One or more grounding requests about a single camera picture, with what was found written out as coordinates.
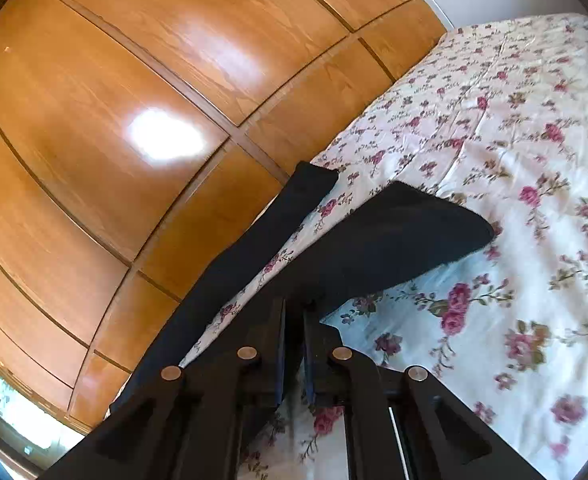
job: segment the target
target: black metal frame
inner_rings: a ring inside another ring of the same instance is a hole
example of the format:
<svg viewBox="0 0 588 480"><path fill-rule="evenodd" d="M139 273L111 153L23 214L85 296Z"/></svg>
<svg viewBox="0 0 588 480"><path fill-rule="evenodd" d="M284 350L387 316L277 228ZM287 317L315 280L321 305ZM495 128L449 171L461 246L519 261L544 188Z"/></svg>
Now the black metal frame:
<svg viewBox="0 0 588 480"><path fill-rule="evenodd" d="M377 367L313 309L303 327L307 398L345 406L350 480L542 479L425 368ZM244 415L282 402L286 329L277 301L261 344L165 368L40 479L234 479Z"/></svg>

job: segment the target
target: bed sheet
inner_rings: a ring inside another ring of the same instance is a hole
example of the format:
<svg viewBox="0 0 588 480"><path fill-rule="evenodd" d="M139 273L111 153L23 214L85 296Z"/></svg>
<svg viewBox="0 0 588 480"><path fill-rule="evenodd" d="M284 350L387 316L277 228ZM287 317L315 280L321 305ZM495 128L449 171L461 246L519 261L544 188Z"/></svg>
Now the bed sheet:
<svg viewBox="0 0 588 480"><path fill-rule="evenodd" d="M325 322L379 365L428 368L542 475L573 478L588 459L588 18L446 34L313 163L341 172L335 188L182 364L298 253L401 180L477 212L498 236ZM347 479L341 410L294 392L239 478Z"/></svg>

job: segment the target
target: metal screw head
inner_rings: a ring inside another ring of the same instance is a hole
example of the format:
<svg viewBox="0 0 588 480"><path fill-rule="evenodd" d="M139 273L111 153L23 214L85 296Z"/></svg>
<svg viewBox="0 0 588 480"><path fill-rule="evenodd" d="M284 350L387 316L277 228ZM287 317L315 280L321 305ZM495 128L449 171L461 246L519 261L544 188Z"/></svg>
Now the metal screw head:
<svg viewBox="0 0 588 480"><path fill-rule="evenodd" d="M410 379L420 382L427 379L427 370L422 366L412 366L407 372L407 375Z"/></svg>
<svg viewBox="0 0 588 480"><path fill-rule="evenodd" d="M253 346L243 346L238 349L236 355L246 361L254 359L258 355L258 350Z"/></svg>
<svg viewBox="0 0 588 480"><path fill-rule="evenodd" d="M181 372L178 366L167 366L161 371L161 377L166 381L175 381L181 376Z"/></svg>
<svg viewBox="0 0 588 480"><path fill-rule="evenodd" d="M346 361L347 359L351 359L353 354L349 348L338 346L333 349L331 355L333 355L339 361Z"/></svg>

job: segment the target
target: window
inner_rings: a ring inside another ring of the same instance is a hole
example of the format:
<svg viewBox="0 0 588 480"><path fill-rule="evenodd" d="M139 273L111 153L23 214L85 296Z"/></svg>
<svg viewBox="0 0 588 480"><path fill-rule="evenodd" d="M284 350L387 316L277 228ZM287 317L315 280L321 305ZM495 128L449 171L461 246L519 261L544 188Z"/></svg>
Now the window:
<svg viewBox="0 0 588 480"><path fill-rule="evenodd" d="M65 451L78 444L83 435L61 424L23 397L0 377L0 417L41 449L58 444Z"/></svg>

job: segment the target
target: black cloth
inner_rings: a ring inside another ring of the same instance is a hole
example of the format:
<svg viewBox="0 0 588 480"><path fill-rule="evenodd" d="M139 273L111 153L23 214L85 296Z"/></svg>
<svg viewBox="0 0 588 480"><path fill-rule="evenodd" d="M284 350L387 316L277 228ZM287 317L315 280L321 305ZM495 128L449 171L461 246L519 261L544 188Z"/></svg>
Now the black cloth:
<svg viewBox="0 0 588 480"><path fill-rule="evenodd" d="M160 370L185 357L222 306L261 272L337 180L336 171L298 163L263 215L207 266L156 335L112 410Z"/></svg>
<svg viewBox="0 0 588 480"><path fill-rule="evenodd" d="M205 373L222 353L261 345L252 329L267 323L274 298L284 298L286 392L302 358L302 306L313 303L320 317L325 316L350 298L379 292L456 261L493 237L491 226L476 213L394 182L267 282L187 366L187 372ZM272 413L255 410L245 417L243 444Z"/></svg>

